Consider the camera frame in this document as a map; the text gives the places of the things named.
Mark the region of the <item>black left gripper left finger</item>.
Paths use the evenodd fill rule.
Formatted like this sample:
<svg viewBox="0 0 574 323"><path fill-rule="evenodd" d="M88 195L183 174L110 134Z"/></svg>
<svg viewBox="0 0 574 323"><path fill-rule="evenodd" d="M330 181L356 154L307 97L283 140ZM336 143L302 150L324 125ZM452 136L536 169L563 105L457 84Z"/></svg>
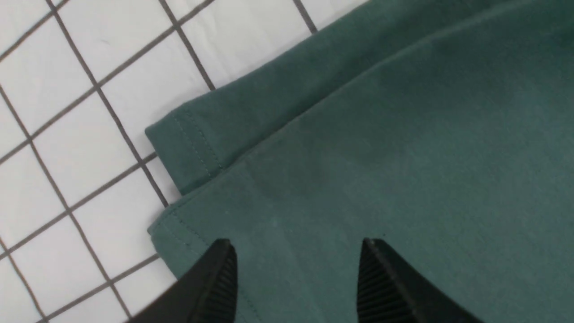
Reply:
<svg viewBox="0 0 574 323"><path fill-rule="evenodd" d="M238 260L229 239L217 239L193 267L131 323L233 323Z"/></svg>

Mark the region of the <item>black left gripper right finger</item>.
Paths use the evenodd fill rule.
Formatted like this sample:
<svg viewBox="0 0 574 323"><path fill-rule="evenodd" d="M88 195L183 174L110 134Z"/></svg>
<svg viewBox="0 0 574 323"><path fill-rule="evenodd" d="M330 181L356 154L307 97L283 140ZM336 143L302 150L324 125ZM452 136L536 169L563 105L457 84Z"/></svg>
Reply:
<svg viewBox="0 0 574 323"><path fill-rule="evenodd" d="M479 323L382 239L365 238L357 276L359 323Z"/></svg>

